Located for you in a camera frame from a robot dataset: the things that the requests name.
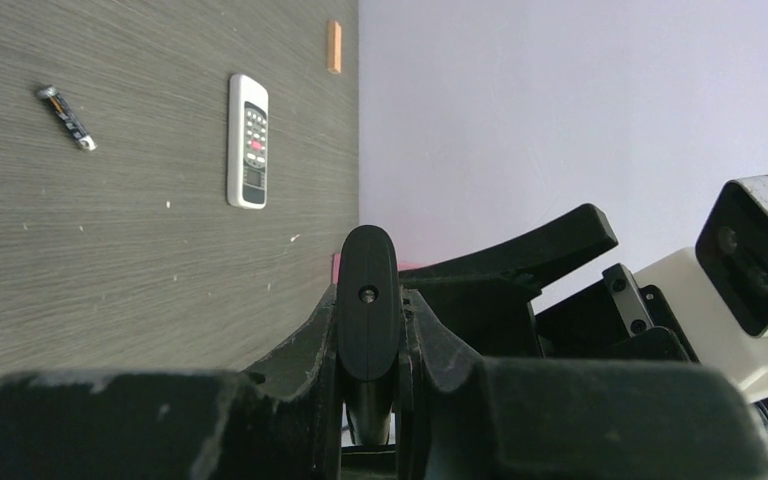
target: gray wood-grain table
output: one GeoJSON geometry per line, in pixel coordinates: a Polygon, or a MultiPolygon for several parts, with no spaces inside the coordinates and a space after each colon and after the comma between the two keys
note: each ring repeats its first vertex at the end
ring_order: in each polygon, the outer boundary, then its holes
{"type": "Polygon", "coordinates": [[[0,375],[242,368],[297,328],[358,221],[357,27],[353,0],[0,0],[0,375]],[[270,94],[262,211],[225,201],[236,72],[270,94]]]}

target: white wall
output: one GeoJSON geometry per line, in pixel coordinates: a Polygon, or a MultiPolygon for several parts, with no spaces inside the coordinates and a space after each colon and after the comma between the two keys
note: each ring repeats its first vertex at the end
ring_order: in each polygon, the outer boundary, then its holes
{"type": "Polygon", "coordinates": [[[768,173],[768,1],[361,2],[360,218],[401,261],[488,247],[590,202],[622,261],[691,245],[768,173]]]}

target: orange block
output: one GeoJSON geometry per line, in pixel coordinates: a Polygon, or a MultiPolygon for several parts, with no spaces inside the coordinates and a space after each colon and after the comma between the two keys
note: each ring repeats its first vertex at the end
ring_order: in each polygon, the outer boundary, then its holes
{"type": "Polygon", "coordinates": [[[343,70],[343,27],[334,20],[328,20],[328,71],[340,73],[343,70]]]}

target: camera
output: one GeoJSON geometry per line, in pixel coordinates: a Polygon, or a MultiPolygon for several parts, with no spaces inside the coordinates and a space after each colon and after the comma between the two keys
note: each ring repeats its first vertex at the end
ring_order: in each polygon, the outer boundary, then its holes
{"type": "Polygon", "coordinates": [[[726,183],[695,247],[635,278],[662,290],[700,363],[768,397],[768,175],[726,183]]]}

